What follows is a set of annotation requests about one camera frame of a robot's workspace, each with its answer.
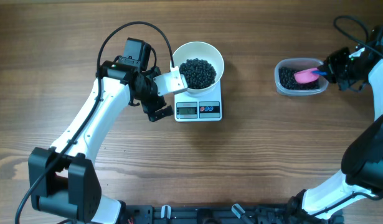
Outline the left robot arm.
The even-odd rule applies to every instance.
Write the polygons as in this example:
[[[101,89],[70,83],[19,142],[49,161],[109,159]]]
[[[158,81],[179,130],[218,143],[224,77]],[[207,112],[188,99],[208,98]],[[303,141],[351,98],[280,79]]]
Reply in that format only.
[[[148,68],[149,44],[128,39],[123,55],[99,63],[96,80],[85,104],[67,130],[48,149],[35,148],[29,156],[32,208],[65,217],[72,223],[120,223],[126,205],[106,197],[94,164],[100,146],[117,116],[134,100],[151,122],[173,115],[164,96],[187,90],[177,66],[161,73]]]

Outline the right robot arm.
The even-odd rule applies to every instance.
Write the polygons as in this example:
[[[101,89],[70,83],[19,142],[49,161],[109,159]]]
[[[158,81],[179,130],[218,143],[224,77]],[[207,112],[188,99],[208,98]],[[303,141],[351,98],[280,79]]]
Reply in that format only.
[[[344,207],[365,198],[383,198],[383,25],[366,32],[354,53],[340,49],[301,75],[322,76],[340,90],[358,81],[372,87],[374,122],[346,149],[340,170],[292,197],[281,213],[284,223],[337,223]]]

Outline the pink scoop with blue handle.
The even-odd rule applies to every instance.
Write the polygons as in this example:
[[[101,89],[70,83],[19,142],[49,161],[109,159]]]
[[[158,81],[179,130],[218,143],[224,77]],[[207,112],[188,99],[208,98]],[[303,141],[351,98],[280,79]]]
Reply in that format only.
[[[294,74],[294,78],[299,84],[312,83],[318,80],[321,76],[327,75],[326,72],[320,71],[318,68],[310,68],[307,70],[302,70]]]

